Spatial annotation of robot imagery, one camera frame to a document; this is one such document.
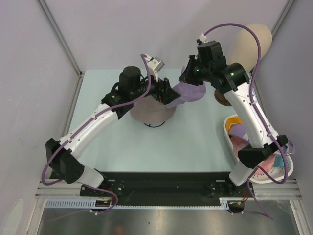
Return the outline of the grey bucket hat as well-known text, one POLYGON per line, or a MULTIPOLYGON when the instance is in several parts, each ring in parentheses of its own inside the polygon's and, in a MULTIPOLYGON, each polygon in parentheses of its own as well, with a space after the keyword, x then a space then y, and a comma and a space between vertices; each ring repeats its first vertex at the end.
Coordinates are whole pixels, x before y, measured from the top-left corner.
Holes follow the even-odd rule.
POLYGON ((134 104, 129 113, 133 119, 145 124, 161 124, 170 119, 176 107, 167 108, 152 96, 145 97, 134 104))

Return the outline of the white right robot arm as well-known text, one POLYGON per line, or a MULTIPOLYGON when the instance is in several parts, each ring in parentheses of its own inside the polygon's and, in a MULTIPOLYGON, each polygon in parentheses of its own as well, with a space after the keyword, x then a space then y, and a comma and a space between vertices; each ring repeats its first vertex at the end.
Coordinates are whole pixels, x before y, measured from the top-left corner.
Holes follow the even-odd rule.
POLYGON ((248 71, 259 67, 261 43, 256 40, 236 45, 231 63, 227 62, 219 42, 198 39, 197 44, 197 54, 189 56, 179 81, 191 87, 210 83, 225 96, 243 123, 248 144, 238 152, 239 160, 229 175, 231 181, 225 184, 230 196, 238 196, 243 191, 243 183, 271 155, 280 154, 287 163, 289 140, 271 126, 254 96, 254 77, 250 77, 248 71))

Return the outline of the pink bucket hat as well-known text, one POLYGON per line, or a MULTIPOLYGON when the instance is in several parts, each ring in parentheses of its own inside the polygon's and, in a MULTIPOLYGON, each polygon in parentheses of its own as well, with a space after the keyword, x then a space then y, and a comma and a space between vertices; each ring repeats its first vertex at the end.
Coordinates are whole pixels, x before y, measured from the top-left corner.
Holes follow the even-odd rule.
MULTIPOLYGON (((240 144, 238 147, 236 146, 239 142, 235 141, 235 140, 231 140, 232 146, 233 146, 233 151, 235 153, 235 157, 236 160, 240 160, 239 159, 239 152, 244 149, 246 146, 243 146, 242 144, 240 144)), ((266 172, 270 172, 274 160, 275 160, 275 156, 280 155, 280 154, 271 154, 270 156, 268 156, 266 159, 264 159, 263 161, 261 161, 258 165, 260 167, 262 167, 266 172)))

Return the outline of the purple baseball cap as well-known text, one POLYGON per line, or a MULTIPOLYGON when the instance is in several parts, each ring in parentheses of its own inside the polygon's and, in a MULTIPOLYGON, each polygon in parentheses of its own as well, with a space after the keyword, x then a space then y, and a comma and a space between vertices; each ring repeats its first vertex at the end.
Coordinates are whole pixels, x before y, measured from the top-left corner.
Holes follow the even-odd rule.
MULTIPOLYGON (((244 125, 242 124, 234 124, 231 126, 230 130, 228 131, 228 135, 231 140, 238 141, 239 143, 236 145, 237 147, 242 144, 243 146, 247 146, 249 144, 249 137, 247 134, 247 130, 244 125)), ((294 145, 291 141, 288 142, 283 147, 285 153, 287 155, 291 155, 295 153, 294 145)))

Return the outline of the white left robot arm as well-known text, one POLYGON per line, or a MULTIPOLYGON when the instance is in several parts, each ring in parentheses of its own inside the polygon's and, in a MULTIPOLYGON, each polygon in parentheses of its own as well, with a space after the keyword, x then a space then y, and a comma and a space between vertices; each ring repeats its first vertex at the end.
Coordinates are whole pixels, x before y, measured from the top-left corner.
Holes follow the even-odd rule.
POLYGON ((138 67, 125 67, 119 81, 88 119, 58 141, 50 138, 46 142, 49 167, 66 183, 89 185, 96 195, 104 195, 108 190, 106 177, 80 163, 78 158, 106 127, 120 120, 134 103, 146 97, 167 105, 180 95, 170 86, 169 79, 157 78, 154 72, 143 77, 138 67))

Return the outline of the purple bucket hat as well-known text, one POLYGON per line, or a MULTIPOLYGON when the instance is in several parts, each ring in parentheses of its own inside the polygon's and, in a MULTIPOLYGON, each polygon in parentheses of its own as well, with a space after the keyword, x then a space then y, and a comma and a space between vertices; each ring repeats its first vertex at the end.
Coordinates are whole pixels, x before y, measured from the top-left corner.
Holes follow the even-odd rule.
POLYGON ((196 86, 184 82, 179 82, 173 87, 173 90, 179 93, 180 97, 167 104, 166 107, 168 109, 184 104, 185 102, 198 101, 202 99, 206 94, 205 84, 196 86))

